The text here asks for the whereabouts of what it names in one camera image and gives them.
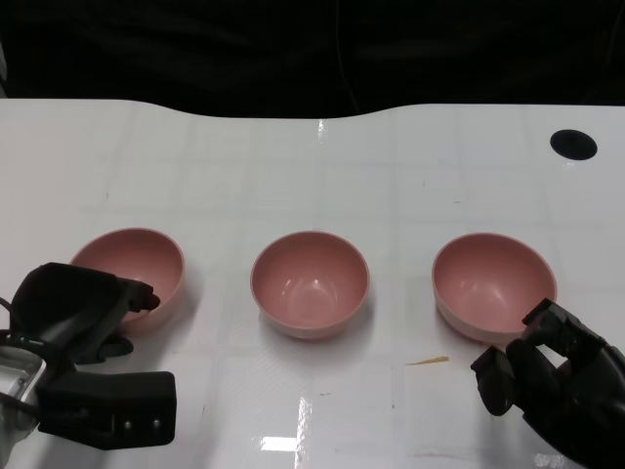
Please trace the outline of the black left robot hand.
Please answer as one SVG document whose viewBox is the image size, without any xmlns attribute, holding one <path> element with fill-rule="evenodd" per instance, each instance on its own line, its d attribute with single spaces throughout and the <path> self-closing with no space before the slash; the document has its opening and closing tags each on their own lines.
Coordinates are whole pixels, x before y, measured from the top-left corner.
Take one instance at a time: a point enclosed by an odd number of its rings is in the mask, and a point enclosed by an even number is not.
<svg viewBox="0 0 625 469">
<path fill-rule="evenodd" d="M 151 311 L 160 299 L 137 280 L 48 263 L 31 271 L 11 302 L 9 342 L 41 347 L 46 355 L 94 364 L 134 350 L 119 331 L 126 314 Z"/>
</svg>

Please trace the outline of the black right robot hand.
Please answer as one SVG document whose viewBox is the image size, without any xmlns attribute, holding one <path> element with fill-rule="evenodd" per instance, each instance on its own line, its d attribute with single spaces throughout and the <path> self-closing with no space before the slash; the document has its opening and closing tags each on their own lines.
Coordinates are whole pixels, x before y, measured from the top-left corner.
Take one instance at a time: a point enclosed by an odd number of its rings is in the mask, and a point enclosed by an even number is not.
<svg viewBox="0 0 625 469">
<path fill-rule="evenodd" d="M 494 416 L 512 406 L 551 447 L 585 468 L 624 465 L 624 356 L 575 315 L 543 299 L 521 337 L 471 365 Z"/>
</svg>

